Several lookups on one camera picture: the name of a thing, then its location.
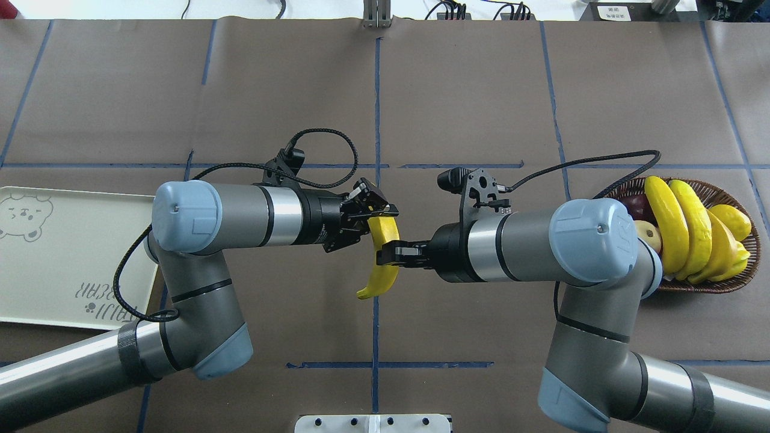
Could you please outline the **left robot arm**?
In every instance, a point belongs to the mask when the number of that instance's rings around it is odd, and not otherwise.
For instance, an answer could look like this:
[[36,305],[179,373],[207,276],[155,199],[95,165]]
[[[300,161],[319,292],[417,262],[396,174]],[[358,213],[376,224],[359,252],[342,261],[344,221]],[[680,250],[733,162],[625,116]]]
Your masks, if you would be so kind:
[[202,180],[163,183],[146,251],[159,264],[176,317],[133,321],[2,368],[9,432],[157,382],[187,368],[228,375],[253,355],[223,250],[322,244],[331,252],[380,234],[398,214],[366,179],[349,194]]

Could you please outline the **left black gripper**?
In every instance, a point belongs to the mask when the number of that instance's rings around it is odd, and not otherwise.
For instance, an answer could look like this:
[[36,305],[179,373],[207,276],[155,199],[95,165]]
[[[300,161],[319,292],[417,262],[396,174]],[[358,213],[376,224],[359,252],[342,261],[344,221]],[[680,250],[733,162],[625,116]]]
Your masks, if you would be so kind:
[[[349,247],[369,233],[368,224],[352,224],[343,211],[345,194],[329,191],[308,192],[310,225],[308,240],[321,244],[324,251]],[[388,202],[382,191],[366,178],[360,178],[349,194],[349,218],[397,217],[399,210]]]

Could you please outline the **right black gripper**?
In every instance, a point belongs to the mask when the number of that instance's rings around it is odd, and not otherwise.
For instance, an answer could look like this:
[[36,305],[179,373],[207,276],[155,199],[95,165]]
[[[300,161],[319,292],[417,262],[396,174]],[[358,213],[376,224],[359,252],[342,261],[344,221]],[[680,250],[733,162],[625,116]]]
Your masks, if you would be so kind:
[[394,239],[377,253],[377,265],[433,269],[447,282],[471,283],[469,261],[461,246],[463,239],[461,224],[439,227],[424,248],[423,241]]

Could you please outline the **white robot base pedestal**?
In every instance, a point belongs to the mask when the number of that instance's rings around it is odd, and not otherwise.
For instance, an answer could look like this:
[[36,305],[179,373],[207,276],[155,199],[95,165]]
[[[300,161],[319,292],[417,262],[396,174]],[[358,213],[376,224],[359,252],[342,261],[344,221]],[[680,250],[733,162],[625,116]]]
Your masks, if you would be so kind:
[[319,414],[302,416],[295,432],[453,432],[450,416],[418,414]]

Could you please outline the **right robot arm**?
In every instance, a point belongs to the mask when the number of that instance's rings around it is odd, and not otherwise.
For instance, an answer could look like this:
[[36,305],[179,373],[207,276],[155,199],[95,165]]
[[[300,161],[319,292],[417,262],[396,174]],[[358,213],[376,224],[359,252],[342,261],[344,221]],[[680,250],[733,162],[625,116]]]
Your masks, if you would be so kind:
[[641,299],[663,276],[613,199],[504,213],[508,200],[465,204],[429,241],[390,241],[379,264],[434,269],[448,282],[566,285],[538,404],[574,431],[611,419],[668,432],[767,432],[768,392],[628,348]]

